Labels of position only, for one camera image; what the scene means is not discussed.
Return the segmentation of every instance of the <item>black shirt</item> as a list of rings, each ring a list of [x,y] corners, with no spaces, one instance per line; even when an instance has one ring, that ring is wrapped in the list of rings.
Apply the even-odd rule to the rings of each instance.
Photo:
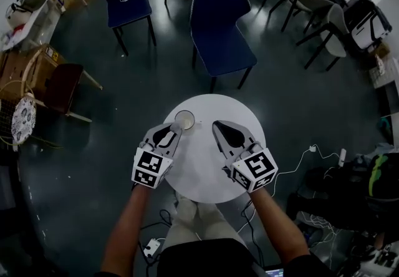
[[[179,276],[258,276],[254,258],[248,249],[234,239],[204,240],[184,243],[162,251],[158,277]],[[95,277],[116,277],[97,273]],[[333,277],[334,274],[313,255],[295,258],[284,267],[284,277]]]

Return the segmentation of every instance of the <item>bag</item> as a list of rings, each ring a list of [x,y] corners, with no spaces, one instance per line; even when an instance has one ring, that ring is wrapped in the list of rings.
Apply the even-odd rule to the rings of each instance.
[[[29,21],[31,14],[32,12],[30,10],[25,9],[24,7],[18,4],[12,3],[7,8],[6,19],[11,28],[15,29],[16,27],[25,24],[27,21]]]
[[[46,0],[24,0],[22,2],[22,7],[30,12],[40,9],[40,7],[45,3]]]

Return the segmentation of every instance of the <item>dark green floor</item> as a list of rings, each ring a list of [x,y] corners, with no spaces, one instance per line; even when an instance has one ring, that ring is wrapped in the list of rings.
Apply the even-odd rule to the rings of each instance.
[[[269,0],[259,10],[261,1],[251,0],[252,11],[238,22],[257,66],[241,90],[236,88],[242,76],[238,72],[218,79],[215,92],[238,99],[255,113],[282,172],[295,169],[302,152],[314,143],[324,155],[346,148],[347,159],[370,152],[383,139],[376,129],[378,103],[367,74],[349,58],[325,72],[332,60],[326,51],[304,70],[320,42],[316,38],[295,46],[303,36],[306,16],[291,19],[281,33],[289,5],[277,9],[266,26],[268,10],[277,0]],[[81,85],[74,99],[73,111],[91,117],[91,124],[39,112],[35,135],[63,149],[53,150],[33,140],[21,148],[22,180],[27,197],[28,189],[32,195],[32,213],[40,218],[37,232],[47,256],[71,276],[90,276],[99,269],[107,237],[130,194],[133,155],[146,130],[162,123],[180,102],[209,90],[210,78],[201,63],[191,69],[190,3],[168,0],[167,12],[163,0],[150,0],[158,46],[151,43],[146,21],[133,23],[124,28],[128,57],[122,57],[107,27],[104,0],[68,11],[55,30],[51,44],[104,86],[99,91]],[[335,163],[335,158],[322,161],[317,154],[307,153],[297,173],[279,177],[277,202],[285,208],[307,169]],[[272,184],[267,188],[272,192]],[[159,221],[159,209],[171,208],[172,193],[165,181],[153,192],[146,224]],[[244,223],[239,214],[247,200],[242,196],[219,206],[237,229]],[[278,263],[257,217],[253,223],[265,262]],[[149,228],[141,240],[164,237],[166,231],[162,226]],[[256,254],[249,229],[241,236]],[[341,243],[337,239],[335,246],[344,250],[344,239]],[[330,251],[329,245],[325,247],[317,251],[323,261]],[[342,255],[333,254],[335,268]],[[144,276],[140,255],[137,263],[137,276]]]

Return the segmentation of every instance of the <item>round white table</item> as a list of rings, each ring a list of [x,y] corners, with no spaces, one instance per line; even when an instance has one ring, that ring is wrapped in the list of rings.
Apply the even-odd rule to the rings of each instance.
[[[166,177],[168,183],[178,193],[200,203],[223,203],[243,194],[244,188],[233,183],[222,170],[226,159],[213,137],[212,123],[228,120],[243,125],[266,147],[263,129],[256,116],[231,97],[206,94],[192,97],[175,107],[164,123],[174,122],[181,110],[192,112],[195,124],[183,131],[173,157],[174,166]]]

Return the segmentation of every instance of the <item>patterned fabric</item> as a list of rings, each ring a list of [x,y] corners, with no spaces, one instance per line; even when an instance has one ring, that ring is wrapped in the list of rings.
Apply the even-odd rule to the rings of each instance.
[[[23,143],[33,132],[36,123],[36,107],[32,100],[23,98],[12,116],[11,133],[14,143]]]

